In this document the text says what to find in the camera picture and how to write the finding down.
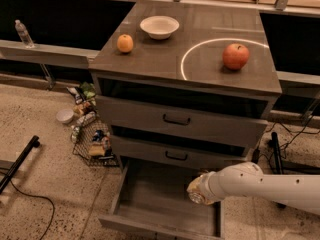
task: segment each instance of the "white bowl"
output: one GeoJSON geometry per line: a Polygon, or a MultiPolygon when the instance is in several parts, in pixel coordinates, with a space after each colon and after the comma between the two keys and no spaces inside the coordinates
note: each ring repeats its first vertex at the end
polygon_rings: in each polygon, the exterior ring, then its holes
{"type": "Polygon", "coordinates": [[[68,124],[72,121],[73,119],[73,110],[72,109],[61,109],[57,115],[56,118],[59,122],[63,123],[63,124],[68,124]]]}
{"type": "Polygon", "coordinates": [[[140,23],[143,31],[147,32],[152,39],[167,39],[179,28],[179,22],[167,16],[152,16],[140,23]]]}

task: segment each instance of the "white robotic arm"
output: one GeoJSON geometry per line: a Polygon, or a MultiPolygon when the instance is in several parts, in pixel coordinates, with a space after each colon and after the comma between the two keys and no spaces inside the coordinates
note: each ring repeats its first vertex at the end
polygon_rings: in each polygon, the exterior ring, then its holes
{"type": "Polygon", "coordinates": [[[198,204],[252,196],[320,215],[319,175],[265,175],[251,162],[203,174],[189,184],[187,192],[198,204]]]}

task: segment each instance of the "clear bottle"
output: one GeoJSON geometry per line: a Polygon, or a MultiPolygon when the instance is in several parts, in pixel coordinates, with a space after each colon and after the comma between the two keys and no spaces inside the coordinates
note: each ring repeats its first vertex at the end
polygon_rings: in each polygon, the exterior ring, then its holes
{"type": "Polygon", "coordinates": [[[34,43],[29,35],[26,26],[20,20],[16,20],[15,23],[15,28],[21,38],[21,41],[25,44],[26,48],[33,48],[34,43]]]}

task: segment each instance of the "speckled floor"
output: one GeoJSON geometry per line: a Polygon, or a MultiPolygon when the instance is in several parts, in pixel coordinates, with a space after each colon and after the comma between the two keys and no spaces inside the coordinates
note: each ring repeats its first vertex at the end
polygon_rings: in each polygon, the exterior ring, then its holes
{"type": "MultiPolygon", "coordinates": [[[[71,124],[60,124],[55,115],[59,109],[72,108],[73,98],[63,84],[53,91],[45,88],[44,82],[0,76],[0,160],[15,160],[33,135],[40,138],[41,146],[32,150],[13,183],[25,193],[53,201],[55,214],[43,239],[142,239],[101,227],[98,215],[108,212],[121,172],[118,168],[88,167],[72,154],[71,124]]],[[[306,130],[317,132],[318,119],[311,123],[306,130]]],[[[288,127],[301,129],[298,125],[288,127]]],[[[280,124],[274,130],[280,144],[294,136],[280,124]]],[[[271,152],[265,145],[268,139],[270,132],[262,138],[262,153],[271,152]]],[[[320,166],[319,147],[319,135],[301,134],[287,149],[288,159],[320,166]]],[[[259,165],[269,171],[264,157],[259,165]]],[[[24,196],[9,184],[0,196],[0,239],[40,239],[51,214],[47,200],[24,196]]],[[[281,210],[260,198],[225,200],[225,239],[319,239],[319,235],[320,216],[290,207],[281,210]]]]}

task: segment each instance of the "black basket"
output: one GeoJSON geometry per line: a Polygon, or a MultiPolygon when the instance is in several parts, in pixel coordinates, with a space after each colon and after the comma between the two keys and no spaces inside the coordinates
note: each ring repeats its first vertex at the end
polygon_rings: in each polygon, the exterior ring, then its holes
{"type": "Polygon", "coordinates": [[[86,126],[82,126],[79,134],[78,142],[73,147],[73,154],[78,155],[88,166],[105,166],[119,167],[116,156],[112,153],[112,149],[108,149],[104,156],[92,157],[89,155],[89,149],[93,145],[92,138],[97,130],[102,130],[107,134],[108,126],[101,122],[99,118],[86,126]]]}

